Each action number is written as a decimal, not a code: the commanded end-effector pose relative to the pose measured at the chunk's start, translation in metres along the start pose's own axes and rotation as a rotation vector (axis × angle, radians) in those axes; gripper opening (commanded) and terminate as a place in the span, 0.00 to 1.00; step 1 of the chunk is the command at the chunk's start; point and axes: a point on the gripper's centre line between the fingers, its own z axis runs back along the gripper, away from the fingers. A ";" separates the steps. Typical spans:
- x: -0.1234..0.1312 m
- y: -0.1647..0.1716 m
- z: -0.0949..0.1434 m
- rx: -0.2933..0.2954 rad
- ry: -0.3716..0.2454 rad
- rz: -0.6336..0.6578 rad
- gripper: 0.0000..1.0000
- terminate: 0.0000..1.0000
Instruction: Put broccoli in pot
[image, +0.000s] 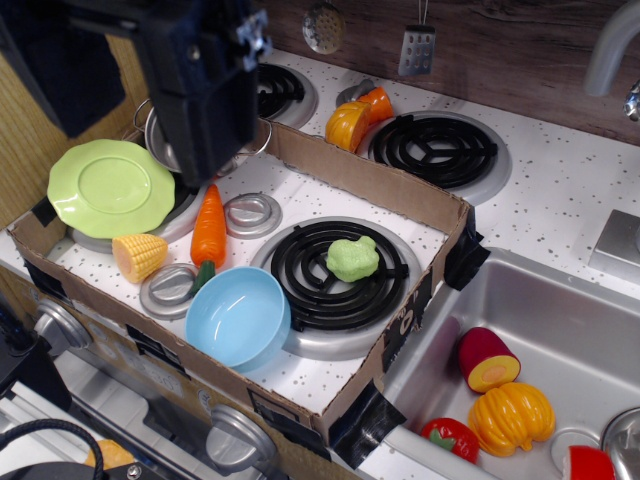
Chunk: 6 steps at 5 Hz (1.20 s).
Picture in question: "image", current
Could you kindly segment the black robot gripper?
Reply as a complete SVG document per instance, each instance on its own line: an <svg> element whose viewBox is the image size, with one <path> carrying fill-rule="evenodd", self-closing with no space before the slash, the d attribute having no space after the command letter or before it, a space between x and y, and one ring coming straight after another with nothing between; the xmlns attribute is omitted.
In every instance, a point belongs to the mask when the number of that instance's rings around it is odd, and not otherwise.
<svg viewBox="0 0 640 480"><path fill-rule="evenodd" d="M256 137L257 80L272 44L250 1L67 1L72 25L134 45L184 182L210 181Z"/></svg>

